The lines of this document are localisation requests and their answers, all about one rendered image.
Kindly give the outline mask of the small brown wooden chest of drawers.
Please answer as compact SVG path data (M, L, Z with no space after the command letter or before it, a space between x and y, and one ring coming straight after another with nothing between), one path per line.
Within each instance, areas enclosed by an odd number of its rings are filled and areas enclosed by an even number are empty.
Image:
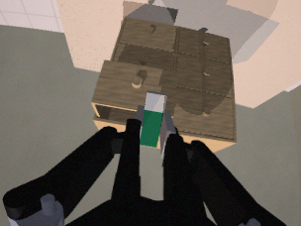
M123 29L124 29L124 26L125 26L125 23L126 23L127 19L144 21L144 22L150 22L150 23L156 23L156 24L162 24L162 25L171 26L171 27L176 27L176 39L175 39L174 53L167 52L167 51L162 51L162 50L151 49L151 48L139 47L139 46L119 44L119 41L120 41L120 38L121 38L121 35L122 35L122 32L123 32ZM225 63L221 63L221 62L217 62L217 61L213 61L213 60L208 60L208 59L204 59L204 58L200 58L200 57L196 57L196 56L187 56L187 55L178 54L177 53L177 48L178 48L178 36L179 36L179 29L180 28L181 29L190 30L190 31L199 32L199 33L203 33L203 34L207 34L207 35L216 36L216 37L223 38L223 39L227 39L227 41L228 41L228 50L229 50L230 64L225 64ZM164 24L164 23L158 23L158 22L153 22L153 21L147 21L147 20L140 20L140 19L134 19L134 18L127 18L127 17L125 17L124 20L123 20L123 23L122 23L122 26L121 26L121 29L120 29L120 32L119 32L119 35L118 35L118 38L117 38L117 41L116 41L115 47L113 49L112 56L111 56L110 60L114 60L115 53L116 53L118 45L120 45L120 46L127 46L127 47L133 47L133 48L139 48L139 49L146 49L146 50L157 51L157 52L163 52L163 53L168 53L168 54L173 54L174 55L174 59L173 59L173 70L172 71L176 71L177 56L192 57L192 58L197 58L197 59L206 60L206 61L209 61L209 62L213 62L213 63L218 63L218 64L229 66L230 69L231 69L232 96L233 96L232 98L227 98L227 97L222 97L222 96L217 96L217 95L213 95L213 94L207 94L207 93L202 93L202 92L197 92L197 91L192 91L192 90L187 90L187 89L182 89L182 88L176 88L176 90L185 91L185 92L191 92L191 93L196 93L196 94L201 94L201 95L206 95L206 96L211 96L211 97L216 97L216 98L221 98L221 99L226 99L226 100L233 101L234 139L229 140L229 139L215 138L215 137L202 136L202 135L183 133L183 132L178 132L178 133L179 133L180 136L183 137L184 142L186 142L186 143L190 143L191 140L200 140L200 141L204 142L204 144L211 151L213 151L213 153L215 153L217 151L220 151L222 149L225 149L225 148L227 148L227 147L229 147L229 146L237 143L235 86L234 86L233 64L232 64L231 46L230 46L230 39L229 38L225 38L225 37L221 37L221 36L217 36L217 35L213 35L213 34L201 32L201 31L197 31L197 30L192 30L192 29L188 29L188 28L183 28L183 27L168 25L168 24ZM111 127L116 128L117 132L124 132L126 130L126 123L98 118L96 112L94 114L93 121L94 121L94 123L96 124L96 126L97 126L97 128L99 130L101 130L103 127L106 127L106 126L111 126Z

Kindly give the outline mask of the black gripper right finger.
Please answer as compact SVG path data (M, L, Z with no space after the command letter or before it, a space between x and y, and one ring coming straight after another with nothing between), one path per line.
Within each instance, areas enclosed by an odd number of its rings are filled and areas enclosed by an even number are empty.
M174 127L164 109L163 200L174 199L175 226L213 226L204 203L218 226L287 226L260 206L203 142L184 142Z

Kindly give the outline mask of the brown wooden drawer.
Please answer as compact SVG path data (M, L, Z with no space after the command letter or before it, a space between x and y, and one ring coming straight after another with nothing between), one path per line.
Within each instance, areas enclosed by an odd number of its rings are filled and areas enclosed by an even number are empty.
M173 118L176 82L176 71L104 59L91 104L98 118L127 123L145 106L148 90L161 92Z
M227 39L186 29L179 29L177 53L230 64Z
M234 139L231 100L176 90L172 121L178 132Z
M127 19L119 44L174 53L175 37L176 27Z
M233 97L229 66L187 56L177 56L176 72L178 72L177 88Z
M114 61L127 62L160 69L173 69L173 54L118 45Z

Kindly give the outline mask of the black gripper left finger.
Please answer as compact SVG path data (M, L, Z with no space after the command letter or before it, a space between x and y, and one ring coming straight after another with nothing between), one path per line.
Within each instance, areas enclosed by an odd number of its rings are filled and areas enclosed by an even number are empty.
M7 191L2 200L11 226L64 226L64 219L115 154L121 155L105 226L142 226L140 139L144 112L145 106L139 105L124 132L103 127L45 175Z

